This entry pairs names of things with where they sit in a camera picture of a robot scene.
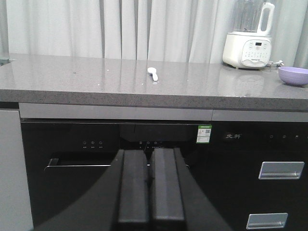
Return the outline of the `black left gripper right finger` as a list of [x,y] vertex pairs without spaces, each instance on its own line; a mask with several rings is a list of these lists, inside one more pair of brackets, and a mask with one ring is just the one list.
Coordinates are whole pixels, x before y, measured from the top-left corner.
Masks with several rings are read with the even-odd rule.
[[155,149],[151,171],[151,230],[231,230],[191,175],[179,148]]

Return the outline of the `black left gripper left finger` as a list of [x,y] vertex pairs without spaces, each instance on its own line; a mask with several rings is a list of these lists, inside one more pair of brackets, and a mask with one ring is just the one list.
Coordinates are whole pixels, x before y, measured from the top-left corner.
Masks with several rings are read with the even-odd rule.
[[33,171],[37,231],[147,231],[148,166],[141,150],[58,153]]

